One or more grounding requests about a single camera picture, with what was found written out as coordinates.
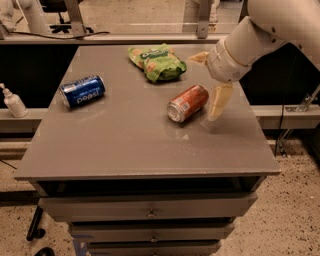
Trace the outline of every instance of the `green chip bag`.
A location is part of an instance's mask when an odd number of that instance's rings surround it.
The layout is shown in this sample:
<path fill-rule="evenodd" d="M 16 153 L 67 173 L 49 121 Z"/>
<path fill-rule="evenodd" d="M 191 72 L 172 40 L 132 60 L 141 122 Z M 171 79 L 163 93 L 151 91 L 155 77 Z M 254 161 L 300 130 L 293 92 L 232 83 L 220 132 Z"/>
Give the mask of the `green chip bag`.
<path fill-rule="evenodd" d="M 142 49 L 130 47 L 128 53 L 132 62 L 143 69 L 153 83 L 175 79 L 187 70 L 186 63 L 180 61 L 166 44 Z"/>

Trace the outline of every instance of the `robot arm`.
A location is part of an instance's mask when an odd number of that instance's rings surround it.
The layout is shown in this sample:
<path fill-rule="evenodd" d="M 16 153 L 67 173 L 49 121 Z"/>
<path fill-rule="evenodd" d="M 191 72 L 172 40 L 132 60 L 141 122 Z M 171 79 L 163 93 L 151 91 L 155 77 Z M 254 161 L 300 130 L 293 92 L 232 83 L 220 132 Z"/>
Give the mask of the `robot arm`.
<path fill-rule="evenodd" d="M 320 0 L 248 0 L 248 13 L 210 50 L 212 78 L 239 81 L 256 60 L 288 42 L 320 70 Z"/>
<path fill-rule="evenodd" d="M 9 32 L 15 29 L 12 21 L 14 9 L 21 9 L 30 32 L 43 34 L 50 31 L 39 0 L 0 0 L 0 20 Z"/>

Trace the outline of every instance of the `black panel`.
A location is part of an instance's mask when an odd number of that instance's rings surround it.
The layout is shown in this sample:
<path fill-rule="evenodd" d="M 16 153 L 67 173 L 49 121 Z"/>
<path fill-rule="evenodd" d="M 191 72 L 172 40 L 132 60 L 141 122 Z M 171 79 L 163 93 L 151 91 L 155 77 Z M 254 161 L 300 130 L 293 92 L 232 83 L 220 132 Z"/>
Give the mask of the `black panel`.
<path fill-rule="evenodd" d="M 77 45 L 1 45 L 0 82 L 27 108 L 47 108 Z M 5 108 L 0 94 L 0 108 Z"/>
<path fill-rule="evenodd" d="M 320 84 L 320 72 L 287 44 L 255 62 L 240 83 L 251 105 L 299 104 Z"/>

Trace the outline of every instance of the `bottle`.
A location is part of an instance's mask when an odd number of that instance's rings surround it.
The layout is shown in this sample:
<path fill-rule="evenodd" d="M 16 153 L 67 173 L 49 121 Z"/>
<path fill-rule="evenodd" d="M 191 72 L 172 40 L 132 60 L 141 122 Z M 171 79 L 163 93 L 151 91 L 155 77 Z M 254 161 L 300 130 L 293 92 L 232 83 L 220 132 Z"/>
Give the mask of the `bottle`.
<path fill-rule="evenodd" d="M 19 118 L 26 116 L 28 114 L 28 110 L 20 97 L 16 94 L 13 94 L 9 89 L 5 88 L 4 84 L 0 84 L 0 87 L 3 89 L 2 92 L 5 97 L 4 103 L 7 105 L 14 117 Z"/>

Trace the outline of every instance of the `table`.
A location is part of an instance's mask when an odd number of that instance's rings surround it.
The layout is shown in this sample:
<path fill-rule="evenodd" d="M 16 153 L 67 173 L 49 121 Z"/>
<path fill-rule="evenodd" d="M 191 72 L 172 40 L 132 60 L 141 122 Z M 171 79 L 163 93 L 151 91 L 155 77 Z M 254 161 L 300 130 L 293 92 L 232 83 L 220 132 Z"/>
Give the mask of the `table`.
<path fill-rule="evenodd" d="M 106 93 L 70 110 L 57 92 L 15 178 L 31 182 L 40 207 L 92 255 L 210 255 L 279 166 L 238 83 L 216 122 L 205 122 L 205 106 L 174 123 L 173 97 L 217 82 L 188 63 L 180 79 L 152 84 L 128 47 L 79 47 L 62 83 L 97 74 Z M 211 45 L 172 47 L 186 60 Z"/>

